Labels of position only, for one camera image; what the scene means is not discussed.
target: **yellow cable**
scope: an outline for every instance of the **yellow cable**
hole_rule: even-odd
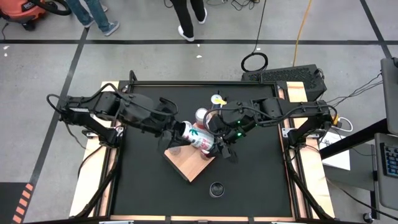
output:
[[[307,10],[305,11],[303,21],[301,22],[300,30],[298,31],[297,40],[296,40],[296,46],[294,47],[293,67],[294,67],[294,65],[295,65],[295,63],[296,63],[297,46],[299,45],[299,39],[300,39],[300,35],[301,35],[301,30],[303,29],[303,26],[304,26],[304,24],[305,24],[305,20],[306,20],[306,18],[307,18],[307,16],[308,16],[308,12],[309,12],[309,10],[310,10],[311,3],[312,3],[312,0],[310,0],[310,1],[308,2]]]

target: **person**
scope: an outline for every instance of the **person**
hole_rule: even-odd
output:
[[[94,22],[97,23],[98,28],[102,31],[105,36],[111,35],[116,31],[120,23],[118,21],[109,22],[102,8],[99,0],[84,0],[87,4],[93,17],[89,15],[87,10],[81,5],[78,0],[66,0],[69,8],[76,15],[77,19],[83,24],[84,27],[89,28]]]
[[[175,12],[180,21],[178,33],[187,41],[195,40],[193,36],[193,26],[191,16],[188,12],[187,0],[171,0],[174,5]],[[192,9],[198,19],[199,24],[204,24],[207,18],[207,10],[203,0],[191,0]]]

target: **black cup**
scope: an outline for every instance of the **black cup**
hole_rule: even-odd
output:
[[[220,182],[214,182],[210,185],[209,190],[210,197],[218,198],[224,194],[224,185]]]

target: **white paper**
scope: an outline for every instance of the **white paper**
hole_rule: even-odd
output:
[[[338,134],[328,132],[326,136],[323,138],[322,142],[319,144],[319,148],[322,150],[324,147],[333,144],[340,140]],[[337,167],[340,169],[350,170],[351,166],[349,164],[349,151],[341,152],[337,155],[329,157],[327,159],[322,160],[322,163],[328,166]]]

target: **black pants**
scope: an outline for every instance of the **black pants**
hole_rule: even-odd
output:
[[[188,38],[193,37],[193,26],[187,8],[187,0],[171,0],[171,2],[174,5],[182,30],[184,30],[184,35]],[[206,16],[203,0],[191,0],[191,5],[197,19],[203,21]]]

